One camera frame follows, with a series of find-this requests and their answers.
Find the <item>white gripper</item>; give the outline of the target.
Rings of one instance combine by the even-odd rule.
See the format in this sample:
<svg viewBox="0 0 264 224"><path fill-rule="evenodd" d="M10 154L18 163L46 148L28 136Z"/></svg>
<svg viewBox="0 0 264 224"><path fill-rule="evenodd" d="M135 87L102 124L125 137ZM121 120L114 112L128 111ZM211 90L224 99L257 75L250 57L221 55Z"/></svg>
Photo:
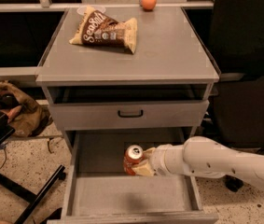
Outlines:
<svg viewBox="0 0 264 224"><path fill-rule="evenodd" d="M135 164L132 170L141 176L170 176L171 173L167 169L165 163L165 154L170 145L161 145L159 147L151 147L143 152L144 161Z"/></svg>

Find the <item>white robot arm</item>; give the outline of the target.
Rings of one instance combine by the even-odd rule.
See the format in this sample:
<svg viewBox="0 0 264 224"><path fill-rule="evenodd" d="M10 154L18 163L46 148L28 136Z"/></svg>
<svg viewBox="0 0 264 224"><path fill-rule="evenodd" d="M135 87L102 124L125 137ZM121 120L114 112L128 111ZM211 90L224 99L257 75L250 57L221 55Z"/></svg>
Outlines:
<svg viewBox="0 0 264 224"><path fill-rule="evenodd" d="M206 137L191 137L183 145L152 147L143 154L144 159L132 166L137 175L229 175L264 191L263 155L234 150Z"/></svg>

